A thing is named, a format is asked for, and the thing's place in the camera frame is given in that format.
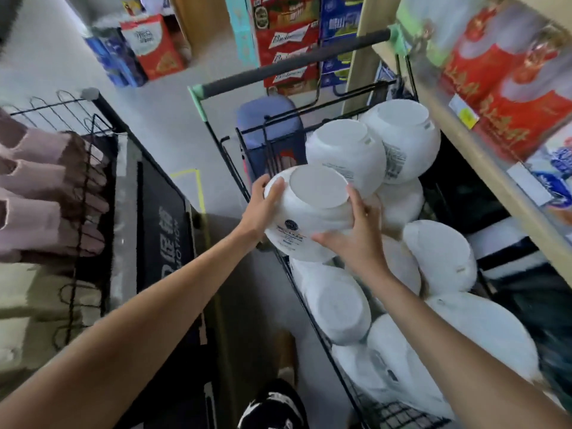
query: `yellow price tag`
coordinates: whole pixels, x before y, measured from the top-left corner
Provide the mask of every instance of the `yellow price tag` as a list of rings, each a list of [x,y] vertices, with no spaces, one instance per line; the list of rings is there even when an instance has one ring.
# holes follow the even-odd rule
[[[469,108],[463,108],[459,112],[459,119],[461,119],[461,122],[463,122],[463,124],[468,129],[473,129],[473,127],[476,125],[476,122],[479,121],[479,119],[475,117],[475,114]]]

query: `person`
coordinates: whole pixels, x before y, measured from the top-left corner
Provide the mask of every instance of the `person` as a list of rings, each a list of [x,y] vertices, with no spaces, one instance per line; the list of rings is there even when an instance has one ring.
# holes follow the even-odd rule
[[[83,332],[4,399],[2,428],[113,427],[263,236],[285,187],[279,178],[264,198],[268,181],[265,175],[254,183],[242,220],[228,236]],[[540,390],[447,324],[395,278],[383,256],[379,211],[365,207],[352,187],[348,193],[355,218],[351,234],[312,238],[341,256],[383,302],[462,426],[571,429],[568,415]],[[287,360],[283,368],[293,369],[293,359]],[[249,405],[242,429],[307,427],[292,370],[282,371],[281,378]]]

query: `leg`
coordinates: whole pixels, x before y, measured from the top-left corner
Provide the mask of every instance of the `leg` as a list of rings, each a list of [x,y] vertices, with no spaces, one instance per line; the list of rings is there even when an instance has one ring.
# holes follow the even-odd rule
[[[239,429],[307,429],[306,411],[296,393],[296,343],[288,331],[276,335],[278,377],[267,383],[244,411]]]

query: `floor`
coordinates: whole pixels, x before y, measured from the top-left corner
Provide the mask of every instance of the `floor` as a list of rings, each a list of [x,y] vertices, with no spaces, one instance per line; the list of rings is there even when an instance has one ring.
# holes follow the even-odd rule
[[[84,87],[99,88],[165,171],[180,174],[175,183],[195,208],[203,196],[212,240],[232,230],[245,202],[186,90],[244,70],[230,29],[225,26],[210,42],[197,45],[197,59],[189,69],[138,89],[115,90],[77,34],[61,0],[25,0],[20,16],[0,57],[2,103],[27,106],[33,95],[53,100],[61,88],[73,93]],[[232,135],[235,109],[262,93],[258,84],[205,101],[216,134]],[[228,144],[239,164],[236,140]],[[189,169],[199,170],[200,188],[197,173],[184,172]],[[220,289],[220,296],[238,393],[236,409],[228,413],[241,411],[256,389],[274,375],[271,338],[278,327],[286,327],[296,336],[299,392],[310,426],[345,428],[349,401],[274,255],[247,256]],[[236,424],[235,418],[229,420]]]

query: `cart handle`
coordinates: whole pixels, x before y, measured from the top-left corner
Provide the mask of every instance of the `cart handle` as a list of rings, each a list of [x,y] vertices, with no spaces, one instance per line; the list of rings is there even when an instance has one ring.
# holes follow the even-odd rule
[[[201,105],[202,100],[226,93],[227,91],[231,91],[236,88],[257,83],[258,81],[262,81],[268,77],[273,77],[274,75],[280,75],[299,69],[312,63],[323,62],[324,60],[335,57],[339,54],[344,54],[345,52],[389,41],[392,31],[393,28],[390,27],[368,33],[364,36],[355,37],[353,39],[343,39],[334,45],[318,48],[306,54],[290,57],[288,59],[281,60],[280,62],[262,66],[250,71],[241,72],[231,77],[218,79],[212,83],[189,87],[189,92],[193,101],[195,101],[195,105],[197,106],[197,110],[200,113],[201,118],[206,122],[206,114]]]

